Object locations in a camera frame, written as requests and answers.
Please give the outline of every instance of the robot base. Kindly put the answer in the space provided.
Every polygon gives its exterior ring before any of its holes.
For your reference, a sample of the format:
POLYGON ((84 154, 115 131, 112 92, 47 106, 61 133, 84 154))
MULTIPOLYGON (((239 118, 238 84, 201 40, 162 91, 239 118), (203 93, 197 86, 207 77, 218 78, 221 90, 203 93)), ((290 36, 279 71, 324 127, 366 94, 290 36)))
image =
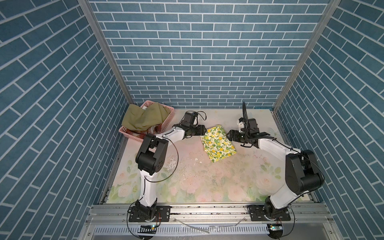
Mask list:
MULTIPOLYGON (((155 216, 160 213, 162 222, 169 222, 170 206, 157 206, 155 216)), ((142 214, 139 214, 139 209, 136 206, 132 207, 131 214, 128 219, 129 222, 155 222, 156 218, 151 220, 146 219, 142 214)))

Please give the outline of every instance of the black mounting plate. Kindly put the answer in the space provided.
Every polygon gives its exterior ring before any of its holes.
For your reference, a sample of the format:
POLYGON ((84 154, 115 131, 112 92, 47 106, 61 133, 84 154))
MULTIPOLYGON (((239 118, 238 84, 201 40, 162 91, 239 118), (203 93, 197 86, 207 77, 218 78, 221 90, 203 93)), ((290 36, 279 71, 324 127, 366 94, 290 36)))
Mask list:
MULTIPOLYGON (((264 214, 264 205, 250 205, 247 207, 248 211, 250 212, 251 221, 257 222, 257 221, 271 221, 274 219, 268 219, 264 214)), ((291 216, 289 213, 282 212, 280 215, 281 221, 290 221, 291 216)))
MULTIPOLYGON (((169 222, 170 206, 157 206, 155 215, 158 216, 160 213, 160 218, 162 222, 169 222)), ((145 222, 146 219, 139 217, 139 211, 136 206, 131 208, 131 214, 129 215, 129 222, 145 222)))

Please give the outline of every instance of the laundry basket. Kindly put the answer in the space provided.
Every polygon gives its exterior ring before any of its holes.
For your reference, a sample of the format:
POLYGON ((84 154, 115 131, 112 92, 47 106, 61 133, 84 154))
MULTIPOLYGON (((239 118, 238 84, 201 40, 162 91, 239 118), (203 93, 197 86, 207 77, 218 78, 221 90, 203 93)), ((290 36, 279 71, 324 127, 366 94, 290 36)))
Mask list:
MULTIPOLYGON (((146 101, 143 103, 143 105, 141 105, 141 108, 144 107, 144 106, 148 107, 148 106, 152 105, 153 103, 154 103, 154 102, 151 101, 151 100, 146 100, 146 101)), ((165 108, 168 108, 168 109, 170 110, 170 114, 169 114, 168 117, 165 119, 165 121, 164 121, 162 124, 160 124, 160 125, 158 125, 158 126, 156 127, 156 131, 157 131, 158 133, 162 133, 162 132, 165 131, 165 129, 167 128, 168 124, 170 123, 170 121, 172 120, 172 118, 175 116, 175 109, 174 109, 173 107, 170 107, 170 106, 167 106, 167 105, 164 105, 164 104, 161 104, 161 103, 159 103, 159 104, 162 105, 162 106, 164 106, 165 108)), ((127 138, 131 138, 131 139, 136 140, 136 141, 138 141, 138 142, 143 142, 143 139, 141 139, 141 138, 139 138, 139 137, 136 137, 136 136, 133 136, 133 135, 127 133, 127 128, 124 127, 124 126, 121 126, 121 128, 119 129, 119 132, 121 132, 121 133, 122 133, 124 136, 126 136, 127 138)))

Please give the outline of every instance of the blue brick wall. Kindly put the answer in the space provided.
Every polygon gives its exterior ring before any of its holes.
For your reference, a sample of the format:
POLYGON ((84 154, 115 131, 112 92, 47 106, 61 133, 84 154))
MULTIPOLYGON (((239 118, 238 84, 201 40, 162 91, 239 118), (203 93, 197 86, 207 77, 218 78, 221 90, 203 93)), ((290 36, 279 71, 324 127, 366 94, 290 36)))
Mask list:
POLYGON ((328 0, 94 1, 134 101, 271 108, 328 0))
POLYGON ((278 116, 345 239, 384 239, 384 1, 342 0, 278 116))
POLYGON ((127 102, 77 0, 0 1, 0 239, 78 237, 127 102))

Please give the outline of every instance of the green towel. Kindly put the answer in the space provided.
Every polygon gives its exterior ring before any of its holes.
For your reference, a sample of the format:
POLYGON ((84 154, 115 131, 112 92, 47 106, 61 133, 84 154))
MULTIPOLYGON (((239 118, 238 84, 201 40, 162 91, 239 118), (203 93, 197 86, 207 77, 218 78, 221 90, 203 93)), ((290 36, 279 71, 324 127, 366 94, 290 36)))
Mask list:
POLYGON ((131 131, 146 131, 148 128, 162 124, 170 114, 170 109, 159 103, 153 103, 145 110, 130 104, 121 125, 131 131))

